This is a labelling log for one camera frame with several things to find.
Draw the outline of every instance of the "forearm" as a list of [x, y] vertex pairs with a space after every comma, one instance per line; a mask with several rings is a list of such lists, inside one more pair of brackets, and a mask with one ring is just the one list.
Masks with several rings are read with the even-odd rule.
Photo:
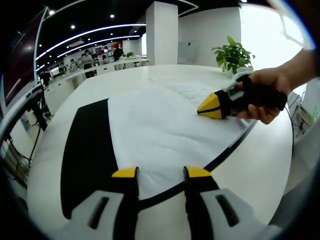
[[278, 67], [289, 82], [291, 91], [317, 76], [316, 54], [302, 49], [294, 58]]

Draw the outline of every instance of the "ceiling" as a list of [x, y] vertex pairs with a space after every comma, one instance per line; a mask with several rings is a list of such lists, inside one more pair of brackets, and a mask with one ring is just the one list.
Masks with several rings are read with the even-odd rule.
[[[184, 16], [208, 9], [236, 7], [239, 4], [238, 0], [188, 1], [198, 5], [199, 8], [184, 14]], [[19, 7], [15, 7], [13, 4], [11, 6], [12, 9], [8, 9], [6, 12], [7, 17], [4, 16], [6, 19], [9, 19], [11, 16], [8, 13], [12, 12], [15, 16], [18, 16], [19, 19], [19, 21], [15, 21], [12, 24], [12, 27], [8, 32], [8, 36], [6, 36], [8, 39], [9, 48], [13, 47], [13, 43], [16, 42], [21, 36], [18, 31], [23, 33], [28, 26], [28, 23], [34, 18], [35, 15], [37, 15], [37, 13], [43, 10], [45, 6], [48, 6], [51, 10], [55, 10], [56, 13], [52, 16], [48, 15], [49, 17], [47, 16], [46, 20], [42, 24], [38, 40], [38, 43], [42, 44], [42, 46], [38, 48], [37, 56], [68, 38], [93, 29], [114, 25], [145, 23], [145, 12], [154, 2], [154, 0], [83, 0], [77, 1], [77, 4], [73, 4], [61, 11], [58, 11], [59, 9], [74, 2], [75, 0], [36, 0], [23, 1]], [[160, 0], [160, 2], [177, 5], [179, 14], [193, 8], [191, 5], [179, 0]], [[248, 2], [268, 6], [266, 0], [248, 0]], [[41, 57], [37, 61], [37, 64], [47, 65], [47, 62], [50, 62], [51, 65], [55, 60], [57, 60], [58, 55], [72, 49], [67, 49], [69, 44], [79, 40], [84, 41], [85, 43], [83, 44], [87, 44], [112, 37], [129, 35], [141, 36], [145, 32], [146, 27], [143, 26], [135, 28], [119, 27], [89, 33], [56, 47]]]

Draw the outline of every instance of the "window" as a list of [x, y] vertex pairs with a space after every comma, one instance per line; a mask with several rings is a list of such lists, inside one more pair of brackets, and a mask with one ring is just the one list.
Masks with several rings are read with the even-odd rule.
[[242, 4], [240, 14], [241, 44], [255, 55], [255, 59], [251, 59], [254, 70], [278, 67], [303, 48], [302, 32], [289, 17], [250, 4]]

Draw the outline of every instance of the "round table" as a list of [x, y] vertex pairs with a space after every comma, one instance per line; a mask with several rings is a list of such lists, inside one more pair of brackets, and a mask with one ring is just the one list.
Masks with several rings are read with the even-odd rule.
[[[27, 205], [35, 224], [45, 233], [52, 233], [69, 222], [62, 213], [60, 176], [65, 144], [78, 108], [141, 86], [186, 81], [198, 81], [216, 88], [232, 83], [220, 68], [195, 65], [137, 67], [83, 82], [57, 111], [34, 155], [28, 179]], [[287, 184], [292, 137], [286, 111], [269, 125], [257, 122], [231, 155], [211, 173], [221, 189], [230, 189], [250, 204], [256, 217], [266, 225], [276, 212]], [[191, 239], [185, 201], [181, 192], [141, 210], [136, 239]]]

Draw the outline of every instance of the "person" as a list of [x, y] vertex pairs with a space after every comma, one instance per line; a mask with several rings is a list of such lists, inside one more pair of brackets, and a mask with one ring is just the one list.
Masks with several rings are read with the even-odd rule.
[[117, 45], [113, 52], [114, 61], [118, 61], [122, 55], [124, 55], [124, 51]]
[[69, 70], [70, 70], [70, 69], [69, 69], [68, 64], [64, 66], [63, 70], [64, 70], [64, 72], [65, 72], [66, 74], [69, 73]]
[[[265, 68], [252, 73], [249, 77], [253, 84], [274, 87], [287, 96], [297, 87], [319, 76], [316, 71], [316, 53], [313, 50], [302, 49], [295, 57], [275, 68]], [[256, 107], [249, 104], [248, 110], [238, 113], [240, 119], [256, 119], [264, 124], [271, 123], [278, 115], [278, 109]]]
[[[89, 50], [85, 50], [84, 51], [84, 56], [82, 57], [82, 63], [83, 63], [83, 69], [89, 69], [92, 67], [92, 56], [90, 55], [89, 53]], [[88, 78], [91, 78], [91, 77], [94, 77], [94, 72], [93, 71], [89, 71], [89, 72], [86, 72], [85, 73], [85, 77], [88, 79]]]
[[102, 61], [100, 62], [101, 65], [104, 65], [107, 63], [107, 60], [106, 60], [106, 55], [102, 55]]
[[75, 72], [76, 70], [78, 70], [78, 64], [75, 60], [71, 59], [70, 71]]
[[51, 76], [51, 74], [50, 74], [48, 69], [44, 70], [44, 72], [42, 73], [41, 78], [43, 80], [43, 86], [44, 87], [49, 86], [49, 81], [52, 79], [52, 76]]

